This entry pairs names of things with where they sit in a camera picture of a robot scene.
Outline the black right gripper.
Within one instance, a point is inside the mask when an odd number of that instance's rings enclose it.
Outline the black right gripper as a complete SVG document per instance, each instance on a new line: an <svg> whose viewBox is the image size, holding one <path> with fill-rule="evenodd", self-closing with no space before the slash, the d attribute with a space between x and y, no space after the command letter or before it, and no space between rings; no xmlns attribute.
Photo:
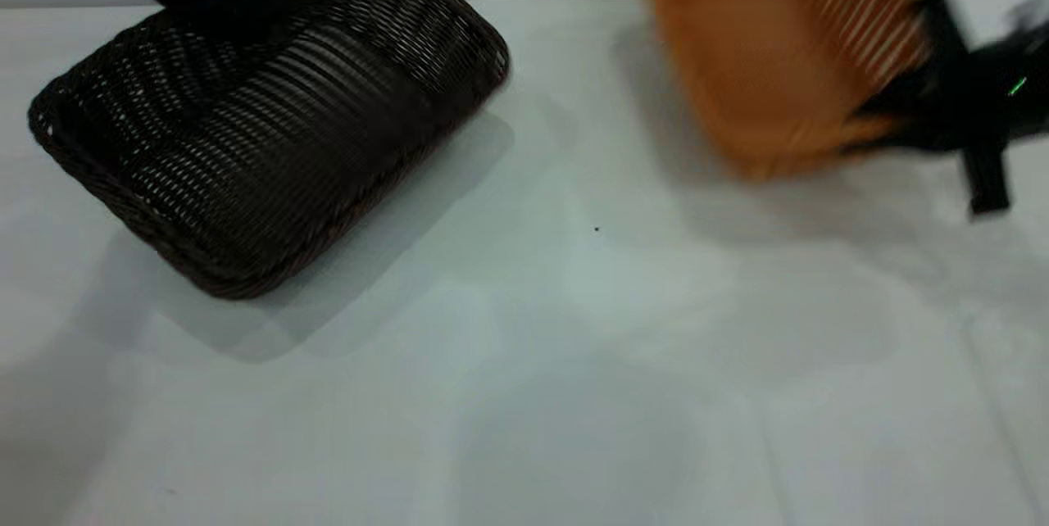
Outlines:
<svg viewBox="0 0 1049 526"><path fill-rule="evenodd" d="M929 67L934 149L959 152L970 215L1000 215L1012 199L1005 152L1035 133L1035 29L1023 25L980 48L968 48L947 0L917 0L932 44ZM928 85L891 83L847 117L877 134L844 144L845 156L889 149L928 152L920 128Z"/></svg>

